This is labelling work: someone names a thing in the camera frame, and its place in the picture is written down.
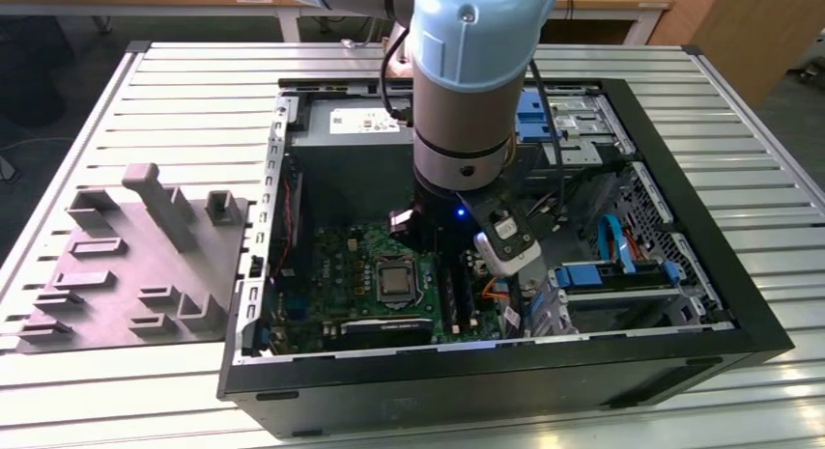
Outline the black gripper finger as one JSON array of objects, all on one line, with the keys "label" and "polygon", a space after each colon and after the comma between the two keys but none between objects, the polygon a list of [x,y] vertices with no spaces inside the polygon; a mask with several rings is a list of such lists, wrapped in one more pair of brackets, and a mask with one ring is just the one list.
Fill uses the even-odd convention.
[{"label": "black gripper finger", "polygon": [[390,237],[411,250],[427,250],[427,232],[423,217],[415,208],[388,213]]}]

